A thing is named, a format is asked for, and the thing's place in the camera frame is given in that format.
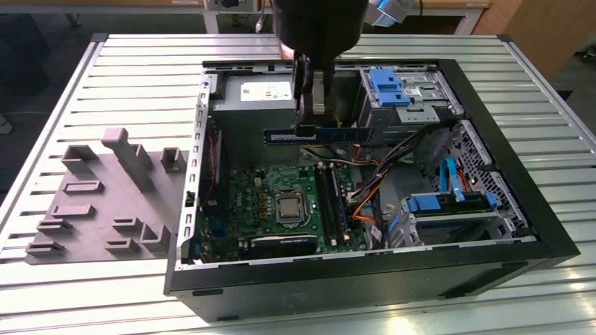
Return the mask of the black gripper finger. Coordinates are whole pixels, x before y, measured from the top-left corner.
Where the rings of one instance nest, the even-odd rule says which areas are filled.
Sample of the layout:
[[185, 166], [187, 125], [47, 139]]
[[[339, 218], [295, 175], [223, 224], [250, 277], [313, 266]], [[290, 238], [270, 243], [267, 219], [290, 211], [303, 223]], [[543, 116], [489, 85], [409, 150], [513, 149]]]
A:
[[331, 99], [333, 61], [317, 61], [294, 52], [291, 60], [291, 85], [295, 111], [294, 134], [310, 137], [315, 129], [334, 123]]

